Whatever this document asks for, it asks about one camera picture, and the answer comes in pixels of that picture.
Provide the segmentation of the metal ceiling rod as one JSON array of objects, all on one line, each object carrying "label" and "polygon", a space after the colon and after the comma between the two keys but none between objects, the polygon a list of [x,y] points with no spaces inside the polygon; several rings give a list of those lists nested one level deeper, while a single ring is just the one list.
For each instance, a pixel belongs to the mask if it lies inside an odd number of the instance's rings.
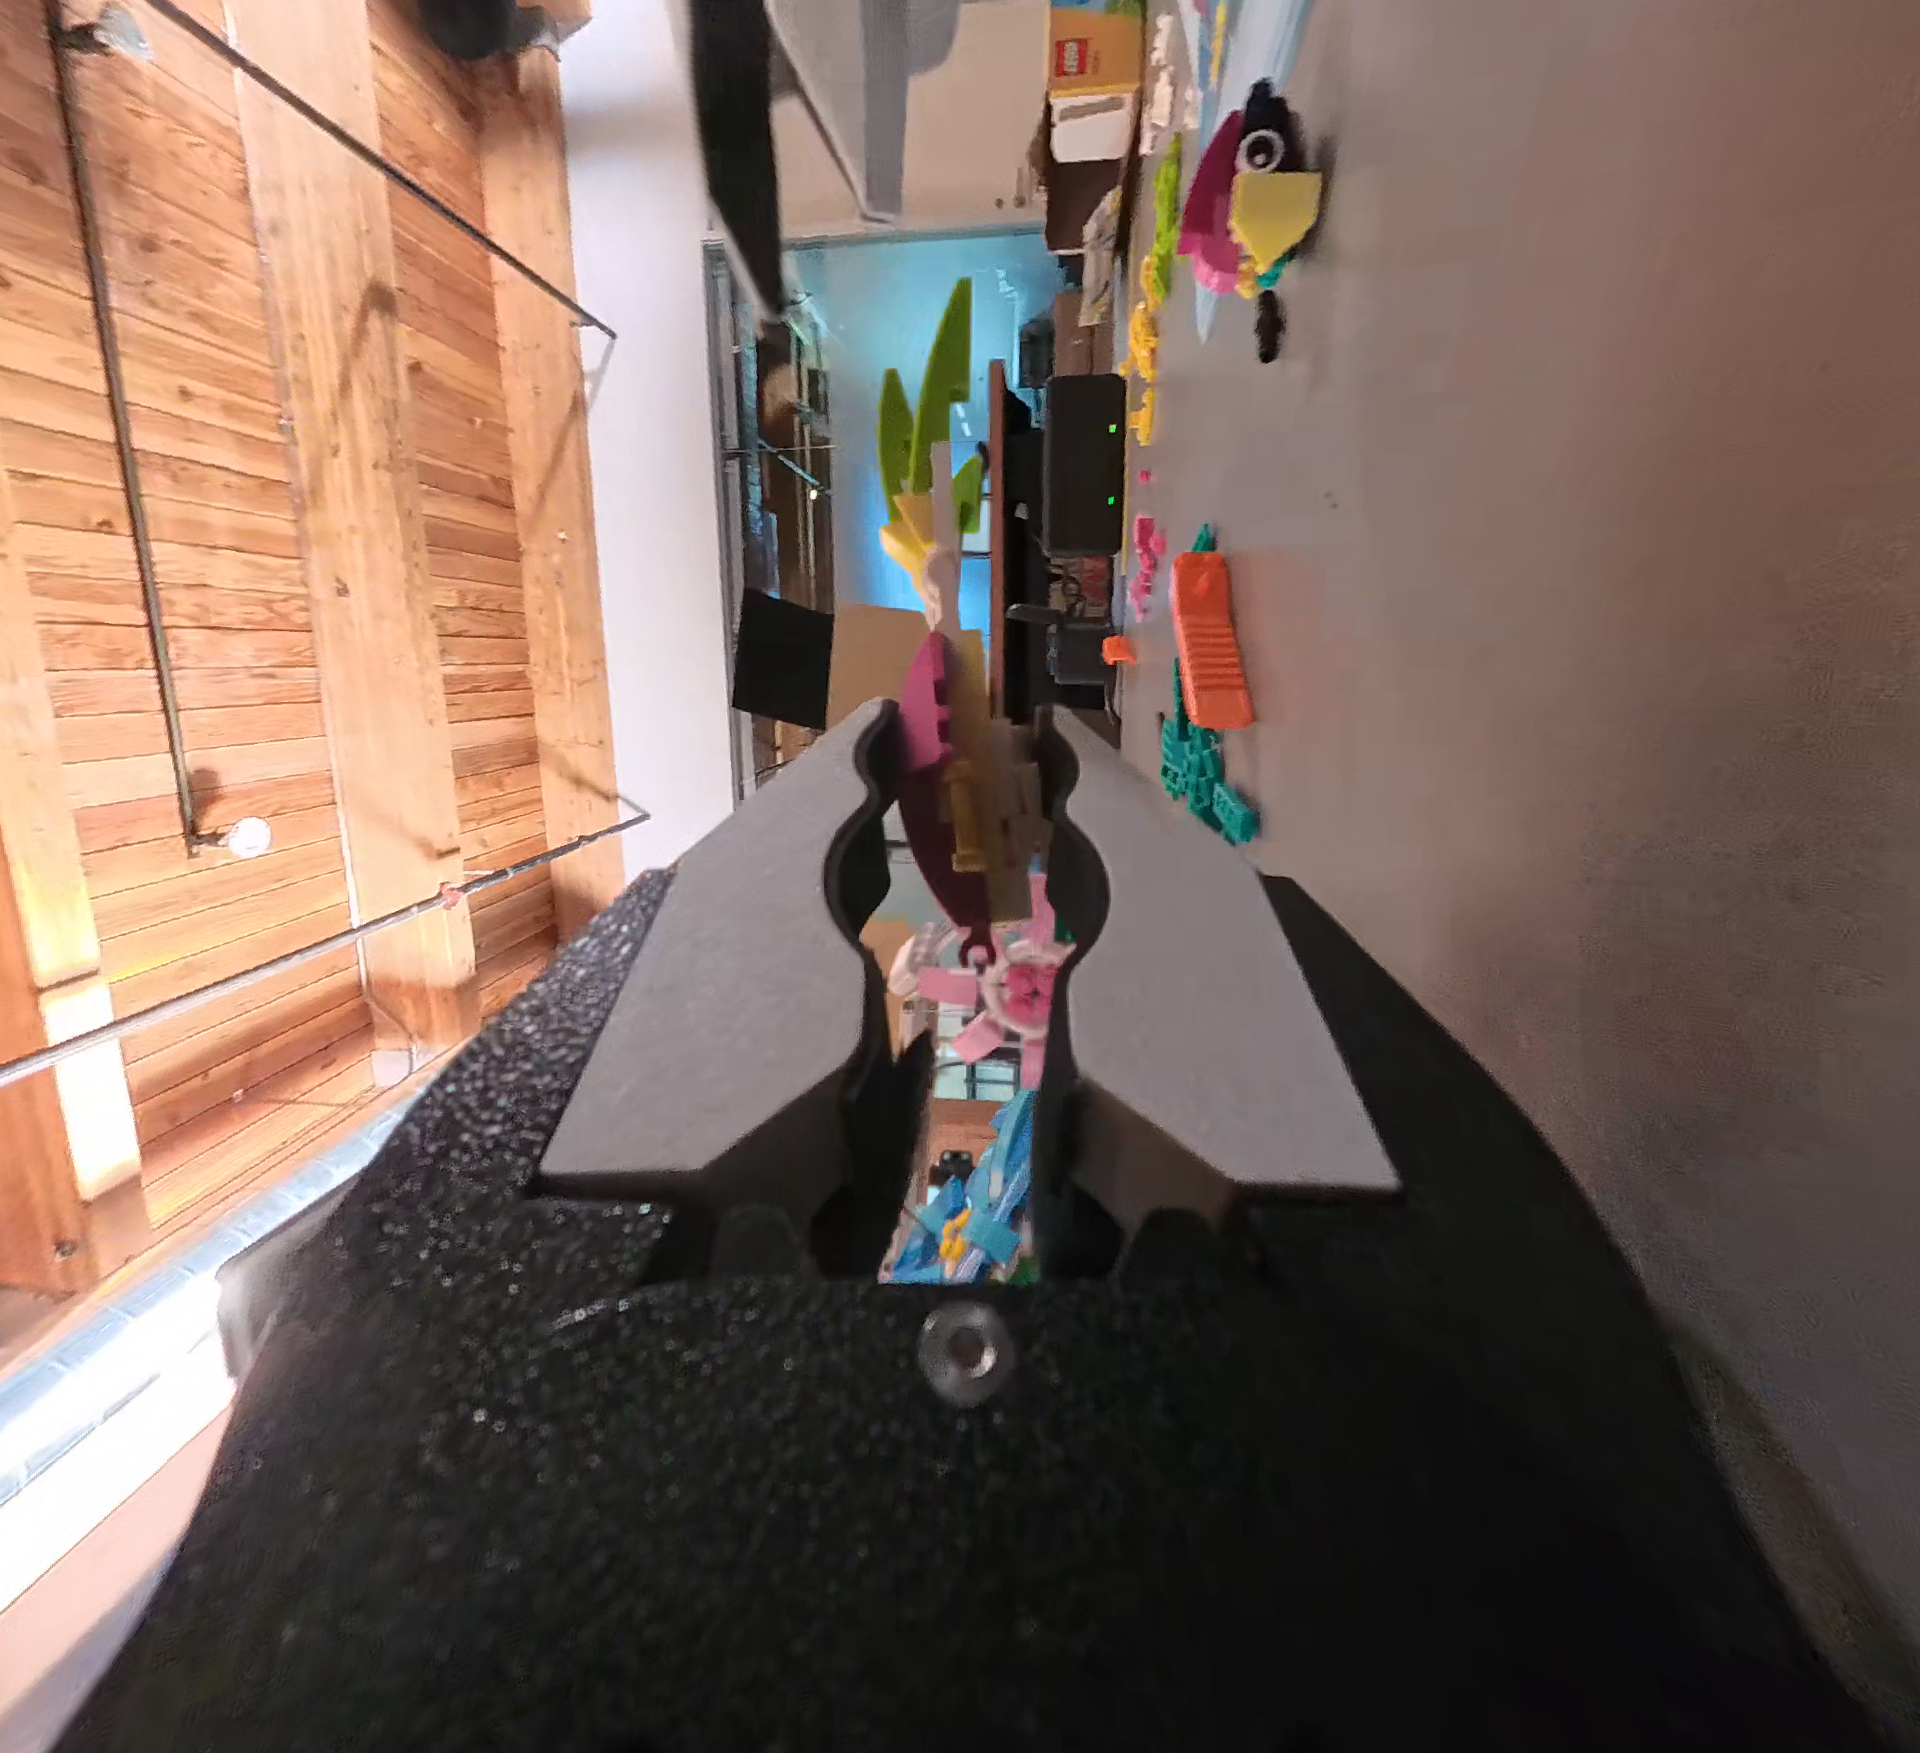
[{"label": "metal ceiling rod", "polygon": [[528,285],[534,285],[540,300],[554,302],[570,316],[574,328],[602,333],[602,364],[611,360],[618,328],[610,323],[602,323],[596,315],[589,315],[574,296],[565,296],[554,280],[540,275],[528,261],[521,261],[517,251],[506,251],[505,245],[497,245],[491,231],[486,231],[478,222],[469,222],[451,203],[443,203],[433,191],[426,191],[409,172],[404,172],[400,164],[393,164],[381,148],[372,148],[368,141],[351,135],[340,121],[334,121],[329,114],[320,114],[318,103],[309,103],[303,93],[296,93],[292,84],[284,84],[275,73],[266,73],[261,63],[250,63],[249,53],[241,53],[228,37],[221,37],[213,26],[205,26],[183,5],[174,5],[174,0],[138,0],[138,5],[151,9],[174,32],[183,32],[191,42],[196,42],[201,51],[208,51],[221,67],[228,67],[234,73],[241,73],[241,82],[257,84],[275,103],[284,103],[292,117],[297,117],[303,125],[309,125],[313,132],[320,132],[337,150],[351,156],[359,168],[368,168],[372,176],[381,176],[384,182],[393,182],[400,195],[407,195],[409,203],[420,203],[426,212],[433,212],[443,223],[451,223],[453,231],[461,231],[487,261],[505,262],[517,280],[525,280]]},{"label": "metal ceiling rod", "polygon": [[563,844],[547,844],[543,854],[531,854],[531,857],[513,861],[505,867],[487,867],[487,872],[466,878],[456,885],[443,885],[426,900],[416,900],[407,909],[372,914],[372,920],[351,921],[346,932],[334,932],[334,933],[327,933],[318,942],[284,950],[275,958],[250,962],[249,969],[223,974],[216,981],[205,981],[205,985],[196,985],[196,989],[191,989],[183,998],[168,998],[168,1002],[156,1002],[146,1007],[119,1012],[112,1021],[102,1021],[102,1024],[89,1024],[89,1026],[81,1026],[75,1034],[63,1034],[63,1038],[54,1038],[54,1042],[47,1042],[37,1049],[15,1055],[15,1059],[4,1062],[4,1088],[20,1084],[20,1081],[28,1081],[28,1079],[35,1079],[41,1071],[54,1071],[54,1066],[63,1066],[71,1059],[81,1059],[81,1055],[89,1055],[98,1046],[108,1046],[117,1038],[128,1038],[128,1034],[138,1034],[146,1026],[183,1021],[183,1017],[191,1017],[191,1012],[196,1012],[205,1006],[216,1006],[223,998],[238,998],[238,991],[250,989],[250,985],[261,985],[266,978],[297,974],[309,962],[327,962],[327,958],[334,958],[340,950],[356,950],[366,938],[376,938],[384,932],[409,928],[409,921],[424,921],[429,914],[456,911],[469,900],[478,900],[478,896],[486,896],[486,893],[491,893],[500,885],[513,885],[517,878],[550,867],[550,863],[558,863],[558,861],[565,861],[565,857],[574,857],[574,854],[583,854],[589,844],[611,843],[611,837],[642,827],[647,819],[651,819],[651,809],[633,805],[633,815],[623,815],[623,819],[618,819],[610,827],[596,827],[589,834],[578,834],[578,837],[570,837]]}]

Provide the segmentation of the pile of teal lego bricks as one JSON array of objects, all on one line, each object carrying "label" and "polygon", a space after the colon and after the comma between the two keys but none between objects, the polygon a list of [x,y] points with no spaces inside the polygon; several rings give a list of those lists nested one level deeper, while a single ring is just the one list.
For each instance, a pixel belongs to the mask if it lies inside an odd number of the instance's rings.
[{"label": "pile of teal lego bricks", "polygon": [[[1215,525],[1202,525],[1196,547],[1215,547]],[[1250,844],[1262,834],[1255,801],[1245,799],[1229,782],[1225,769],[1225,731],[1209,731],[1185,720],[1177,704],[1177,668],[1175,668],[1175,636],[1170,636],[1170,711],[1161,720],[1161,782],[1163,791],[1185,805],[1207,828],[1225,837],[1229,844]]]}]

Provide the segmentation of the magenta lego bird yellow beak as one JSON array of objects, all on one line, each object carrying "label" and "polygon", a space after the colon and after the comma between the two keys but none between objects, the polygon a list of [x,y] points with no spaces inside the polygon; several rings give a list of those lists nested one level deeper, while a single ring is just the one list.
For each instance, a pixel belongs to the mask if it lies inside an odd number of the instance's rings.
[{"label": "magenta lego bird yellow beak", "polygon": [[1255,300],[1322,217],[1322,172],[1308,164],[1298,114],[1267,76],[1245,90],[1202,142],[1177,209],[1175,256],[1196,285]]}]

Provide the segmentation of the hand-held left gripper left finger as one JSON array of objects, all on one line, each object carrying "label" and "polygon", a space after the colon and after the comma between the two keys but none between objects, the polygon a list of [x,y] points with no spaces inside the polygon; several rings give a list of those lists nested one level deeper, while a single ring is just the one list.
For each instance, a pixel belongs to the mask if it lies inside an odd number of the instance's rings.
[{"label": "hand-held left gripper left finger", "polygon": [[889,896],[902,717],[871,699],[681,854],[534,1172],[647,1201],[669,1273],[875,1277],[916,1188],[932,1038],[896,1046],[859,928]]}]

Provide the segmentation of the metal conduit pipe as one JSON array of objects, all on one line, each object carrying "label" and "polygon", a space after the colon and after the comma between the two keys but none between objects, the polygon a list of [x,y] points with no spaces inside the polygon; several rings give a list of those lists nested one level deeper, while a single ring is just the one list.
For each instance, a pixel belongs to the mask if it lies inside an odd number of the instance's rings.
[{"label": "metal conduit pipe", "polygon": [[47,51],[51,51],[54,107],[58,107],[58,132],[63,132],[63,156],[67,156],[67,185],[71,185],[71,204],[75,204],[75,222],[76,222],[81,270],[85,270],[85,292],[89,292],[89,310],[94,310],[94,340],[98,340],[102,379],[106,379],[112,459],[117,459],[119,494],[122,494],[122,509],[128,509],[138,613],[142,613],[142,627],[146,627],[156,699],[160,699],[163,739],[168,739],[168,759],[170,759],[170,779],[174,779],[179,834],[183,834],[183,850],[191,857],[196,857],[196,854],[205,854],[205,828],[201,828],[201,809],[196,809],[196,795],[194,795],[194,775],[186,765],[170,627],[168,627],[163,592],[156,580],[156,539],[151,539],[142,472],[138,472],[138,444],[135,444],[135,425],[132,425],[132,399],[128,399],[108,261],[106,261],[106,241],[102,241],[102,209],[98,209],[98,195],[94,195],[94,172],[89,172],[89,156],[85,156],[81,107],[76,107],[76,90],[75,90],[75,70],[71,70],[71,59],[85,42],[85,32],[67,22],[63,0],[37,0],[37,15],[41,15],[41,32],[47,32]]}]

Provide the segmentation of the black dome ceiling speaker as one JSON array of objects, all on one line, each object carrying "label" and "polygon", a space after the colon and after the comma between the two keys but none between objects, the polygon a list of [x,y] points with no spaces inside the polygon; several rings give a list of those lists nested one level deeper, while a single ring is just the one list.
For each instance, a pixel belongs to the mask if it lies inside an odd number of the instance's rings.
[{"label": "black dome ceiling speaker", "polygon": [[426,42],[461,67],[558,51],[554,19],[521,0],[416,0],[416,10]]}]

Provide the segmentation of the orange brick separator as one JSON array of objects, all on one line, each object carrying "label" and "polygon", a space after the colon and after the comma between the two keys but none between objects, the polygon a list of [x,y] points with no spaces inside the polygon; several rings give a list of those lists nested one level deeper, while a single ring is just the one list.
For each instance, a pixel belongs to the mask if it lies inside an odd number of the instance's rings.
[{"label": "orange brick separator", "polygon": [[1229,563],[1215,547],[1175,554],[1166,607],[1185,720],[1209,731],[1251,730],[1255,704],[1236,645]]}]

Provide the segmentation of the lego flower model green base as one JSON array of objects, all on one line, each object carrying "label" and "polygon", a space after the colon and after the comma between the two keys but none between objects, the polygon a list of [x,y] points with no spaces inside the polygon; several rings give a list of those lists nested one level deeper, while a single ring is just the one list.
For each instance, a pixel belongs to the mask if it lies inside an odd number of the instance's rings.
[{"label": "lego flower model green base", "polygon": [[889,1021],[896,1049],[932,1062],[907,1190],[884,1283],[1029,1283],[1035,1104],[1056,981],[1069,942],[1047,885],[1029,879],[1029,914],[994,928],[990,950],[963,950],[949,921],[871,932],[890,953]]}]

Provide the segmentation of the black square panel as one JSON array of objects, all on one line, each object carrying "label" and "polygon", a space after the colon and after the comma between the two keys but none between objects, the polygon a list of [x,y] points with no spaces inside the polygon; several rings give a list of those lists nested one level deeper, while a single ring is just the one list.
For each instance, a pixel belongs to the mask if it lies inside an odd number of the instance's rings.
[{"label": "black square panel", "polygon": [[828,724],[835,613],[740,589],[729,704],[805,731]]}]

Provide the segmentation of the pile of pink lego bricks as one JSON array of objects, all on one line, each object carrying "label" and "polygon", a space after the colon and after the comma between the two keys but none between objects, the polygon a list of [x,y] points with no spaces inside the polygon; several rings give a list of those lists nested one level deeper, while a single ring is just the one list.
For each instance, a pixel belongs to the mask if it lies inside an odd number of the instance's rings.
[{"label": "pile of pink lego bricks", "polygon": [[1152,466],[1135,469],[1134,509],[1130,509],[1130,539],[1124,539],[1124,607],[1130,624],[1145,624],[1154,607],[1154,580],[1166,560],[1166,539],[1154,518],[1154,472]]}]

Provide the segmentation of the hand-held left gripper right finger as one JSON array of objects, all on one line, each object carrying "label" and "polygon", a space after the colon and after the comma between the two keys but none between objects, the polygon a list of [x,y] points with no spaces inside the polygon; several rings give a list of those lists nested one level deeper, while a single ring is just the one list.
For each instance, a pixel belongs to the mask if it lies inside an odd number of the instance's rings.
[{"label": "hand-held left gripper right finger", "polygon": [[1043,1277],[1108,1277],[1175,1212],[1400,1198],[1400,1175],[1255,872],[1077,713],[1039,730],[1065,928],[1031,1137]]}]

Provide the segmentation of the plain cardboard sheet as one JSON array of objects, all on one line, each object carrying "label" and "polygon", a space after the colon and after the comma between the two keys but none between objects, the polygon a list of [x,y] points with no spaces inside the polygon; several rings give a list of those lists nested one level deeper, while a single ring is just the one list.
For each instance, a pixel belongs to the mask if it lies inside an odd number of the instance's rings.
[{"label": "plain cardboard sheet", "polygon": [[835,730],[871,699],[896,703],[925,636],[921,607],[840,605],[828,640],[827,724]]}]

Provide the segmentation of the magenta yellow lego assembly with leaves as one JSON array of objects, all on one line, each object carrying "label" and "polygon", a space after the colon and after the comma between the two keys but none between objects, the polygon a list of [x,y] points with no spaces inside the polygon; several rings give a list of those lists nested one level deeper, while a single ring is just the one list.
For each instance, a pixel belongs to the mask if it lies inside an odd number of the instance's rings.
[{"label": "magenta yellow lego assembly with leaves", "polygon": [[963,624],[965,539],[981,525],[981,459],[949,459],[955,408],[974,384],[974,283],[942,305],[918,395],[879,379],[875,463],[884,554],[911,576],[925,632],[898,682],[896,805],[925,893],[959,932],[969,969],[998,958],[998,932],[1031,914],[1043,850],[1043,779],[1031,738],[994,713],[985,660]]}]

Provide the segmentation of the pile of lime lego bricks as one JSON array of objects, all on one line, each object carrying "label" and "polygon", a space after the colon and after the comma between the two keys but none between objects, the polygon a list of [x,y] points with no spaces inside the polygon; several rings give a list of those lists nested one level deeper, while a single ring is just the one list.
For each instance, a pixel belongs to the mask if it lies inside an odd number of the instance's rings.
[{"label": "pile of lime lego bricks", "polygon": [[1184,222],[1184,132],[1170,132],[1149,195],[1149,241],[1140,251],[1140,302],[1163,305]]}]

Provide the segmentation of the black box with green lights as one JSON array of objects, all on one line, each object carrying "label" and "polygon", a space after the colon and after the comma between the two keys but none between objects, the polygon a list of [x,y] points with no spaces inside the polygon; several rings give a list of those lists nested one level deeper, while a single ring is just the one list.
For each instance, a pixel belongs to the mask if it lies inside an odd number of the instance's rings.
[{"label": "black box with green lights", "polygon": [[1108,560],[1119,552],[1124,455],[1124,377],[1052,377],[1039,455],[1039,544],[1047,560]]}]

